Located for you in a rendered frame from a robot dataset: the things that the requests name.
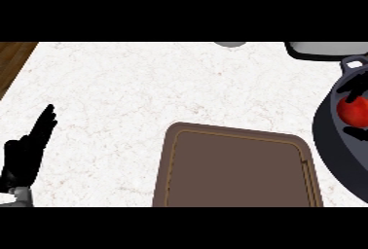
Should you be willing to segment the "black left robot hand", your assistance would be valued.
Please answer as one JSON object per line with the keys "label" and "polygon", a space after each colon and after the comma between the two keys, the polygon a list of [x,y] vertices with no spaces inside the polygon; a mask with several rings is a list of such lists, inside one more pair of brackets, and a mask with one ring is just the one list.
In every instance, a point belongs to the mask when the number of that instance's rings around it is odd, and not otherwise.
{"label": "black left robot hand", "polygon": [[5,143],[5,166],[0,174],[0,193],[17,187],[30,187],[42,165],[43,151],[58,124],[55,106],[45,108],[30,134]]}

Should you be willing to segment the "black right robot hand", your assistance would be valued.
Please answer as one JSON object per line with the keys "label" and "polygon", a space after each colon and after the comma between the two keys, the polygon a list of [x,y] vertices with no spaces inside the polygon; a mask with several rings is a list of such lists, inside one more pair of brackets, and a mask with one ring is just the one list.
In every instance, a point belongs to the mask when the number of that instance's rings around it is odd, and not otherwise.
{"label": "black right robot hand", "polygon": [[[346,102],[351,103],[358,96],[364,97],[364,92],[368,90],[368,73],[358,74],[339,88],[337,93],[348,91]],[[360,141],[368,141],[368,126],[355,127],[349,124],[343,128],[343,132],[357,138]]]}

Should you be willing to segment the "red tomato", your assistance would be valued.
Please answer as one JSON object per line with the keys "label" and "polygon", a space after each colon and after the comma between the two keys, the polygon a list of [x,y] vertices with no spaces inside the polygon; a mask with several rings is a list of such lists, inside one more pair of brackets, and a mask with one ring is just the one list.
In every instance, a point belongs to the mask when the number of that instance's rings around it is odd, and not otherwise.
{"label": "red tomato", "polygon": [[337,113],[342,121],[355,127],[368,126],[368,99],[358,96],[355,100],[348,103],[343,98],[337,105]]}

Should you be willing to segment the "dark grey pot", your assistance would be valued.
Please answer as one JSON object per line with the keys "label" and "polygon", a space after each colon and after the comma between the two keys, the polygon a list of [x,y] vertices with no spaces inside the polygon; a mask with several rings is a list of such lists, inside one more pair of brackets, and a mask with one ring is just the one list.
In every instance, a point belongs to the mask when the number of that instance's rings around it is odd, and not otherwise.
{"label": "dark grey pot", "polygon": [[364,87],[368,97],[368,81],[357,82],[360,75],[368,75],[368,56],[354,55],[342,62],[342,77],[318,107],[312,133],[321,159],[337,180],[368,203],[368,126],[354,127],[337,112],[339,102],[351,98],[354,87]]}

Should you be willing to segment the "brown tray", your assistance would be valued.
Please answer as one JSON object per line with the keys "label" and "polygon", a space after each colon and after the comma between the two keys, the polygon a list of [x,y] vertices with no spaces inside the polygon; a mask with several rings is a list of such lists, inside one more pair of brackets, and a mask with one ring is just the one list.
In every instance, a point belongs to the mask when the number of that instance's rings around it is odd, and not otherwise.
{"label": "brown tray", "polygon": [[312,154],[295,135],[172,124],[156,207],[321,207]]}

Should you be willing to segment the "black-rimmed grey appliance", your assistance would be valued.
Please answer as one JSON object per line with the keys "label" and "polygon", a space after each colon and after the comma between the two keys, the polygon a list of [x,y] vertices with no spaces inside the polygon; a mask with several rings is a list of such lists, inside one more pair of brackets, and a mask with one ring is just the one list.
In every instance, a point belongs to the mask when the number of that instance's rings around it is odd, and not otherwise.
{"label": "black-rimmed grey appliance", "polygon": [[368,54],[368,42],[286,42],[290,56],[312,61],[340,61]]}

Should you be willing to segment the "brown wooden surface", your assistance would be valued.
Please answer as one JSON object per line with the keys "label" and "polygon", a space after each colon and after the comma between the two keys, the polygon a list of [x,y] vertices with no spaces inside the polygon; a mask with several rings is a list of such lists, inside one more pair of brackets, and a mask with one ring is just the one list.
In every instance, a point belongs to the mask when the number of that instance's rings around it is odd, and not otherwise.
{"label": "brown wooden surface", "polygon": [[0,42],[0,99],[27,63],[37,42]]}

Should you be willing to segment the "small grey round object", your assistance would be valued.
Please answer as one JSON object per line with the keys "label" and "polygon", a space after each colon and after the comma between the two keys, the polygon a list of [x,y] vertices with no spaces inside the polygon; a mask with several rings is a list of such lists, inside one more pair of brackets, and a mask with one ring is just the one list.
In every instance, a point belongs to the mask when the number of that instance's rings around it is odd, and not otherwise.
{"label": "small grey round object", "polygon": [[246,42],[215,42],[215,43],[225,48],[237,48],[246,44]]}

